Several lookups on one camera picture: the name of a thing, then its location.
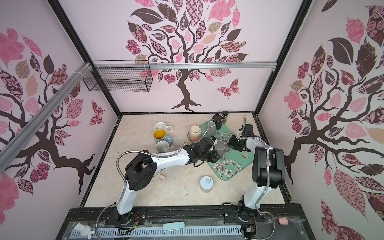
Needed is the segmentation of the dark grey mug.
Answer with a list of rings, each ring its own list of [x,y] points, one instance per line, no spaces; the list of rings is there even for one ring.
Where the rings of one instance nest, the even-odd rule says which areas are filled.
[[[222,140],[217,140],[215,142],[215,149],[218,153],[222,153],[226,149],[226,143]]]

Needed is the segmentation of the orange cream scalloped mug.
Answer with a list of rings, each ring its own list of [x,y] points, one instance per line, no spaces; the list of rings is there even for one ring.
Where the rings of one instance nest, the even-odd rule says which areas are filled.
[[[187,137],[192,143],[196,143],[201,139],[202,130],[199,126],[193,125],[187,133]]]

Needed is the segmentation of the light grey mug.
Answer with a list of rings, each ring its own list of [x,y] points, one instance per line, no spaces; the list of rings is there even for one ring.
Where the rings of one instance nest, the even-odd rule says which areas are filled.
[[[214,137],[217,132],[217,126],[216,123],[213,121],[209,121],[207,123],[207,136]]]

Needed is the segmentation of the green floral tray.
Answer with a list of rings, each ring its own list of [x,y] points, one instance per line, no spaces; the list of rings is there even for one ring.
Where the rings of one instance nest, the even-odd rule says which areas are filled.
[[[207,163],[222,181],[230,180],[247,166],[251,165],[254,160],[254,153],[235,151],[228,145],[232,135],[234,135],[233,131],[225,124],[222,124],[222,127],[217,130],[215,138],[226,144],[224,154],[216,163]]]

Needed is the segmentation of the blue iridescent mug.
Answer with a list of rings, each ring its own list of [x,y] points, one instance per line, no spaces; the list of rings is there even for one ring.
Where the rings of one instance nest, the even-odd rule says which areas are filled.
[[[156,143],[165,141],[170,146],[174,143],[173,139],[167,135],[165,130],[156,130],[153,134],[153,137]]]

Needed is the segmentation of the cream speckled mug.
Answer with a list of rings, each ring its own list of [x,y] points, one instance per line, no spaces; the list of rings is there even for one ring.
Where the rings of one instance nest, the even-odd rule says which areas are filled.
[[[157,153],[166,153],[170,150],[170,145],[166,141],[160,141],[156,143],[155,150]]]

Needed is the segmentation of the white ribbed-bottom mug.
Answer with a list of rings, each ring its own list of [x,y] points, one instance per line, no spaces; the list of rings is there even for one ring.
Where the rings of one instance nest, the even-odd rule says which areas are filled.
[[[155,129],[155,131],[164,130],[167,134],[173,132],[173,128],[171,126],[165,124],[164,122],[157,122],[154,125],[154,129]]]

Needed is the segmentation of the pink mug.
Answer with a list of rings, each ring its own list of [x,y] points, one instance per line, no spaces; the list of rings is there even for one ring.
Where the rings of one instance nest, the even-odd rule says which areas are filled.
[[[151,179],[151,182],[152,182],[152,183],[156,183],[156,182],[162,181],[162,180],[164,180],[164,179],[165,179],[165,176],[163,176],[163,175],[161,174],[160,171],[157,171],[157,172],[155,172],[155,174],[153,175],[153,177],[152,177],[152,179]]]

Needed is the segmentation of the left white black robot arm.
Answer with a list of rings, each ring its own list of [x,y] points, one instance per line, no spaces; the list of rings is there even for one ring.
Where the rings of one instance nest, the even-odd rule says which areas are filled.
[[[128,154],[136,154],[136,156],[123,172],[120,168],[120,159]],[[117,171],[124,181],[122,194],[116,202],[117,212],[125,215],[132,211],[139,191],[150,183],[156,172],[175,166],[195,164],[198,161],[216,163],[220,158],[214,141],[207,137],[168,153],[152,154],[147,151],[122,153],[116,160]]]

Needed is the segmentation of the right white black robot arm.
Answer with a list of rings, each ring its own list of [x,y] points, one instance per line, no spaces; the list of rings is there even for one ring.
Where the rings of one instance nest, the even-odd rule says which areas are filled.
[[[236,135],[230,138],[231,149],[253,153],[252,180],[250,190],[238,203],[238,214],[260,210],[262,201],[285,181],[284,151],[273,148],[254,135],[253,126],[243,124]]]

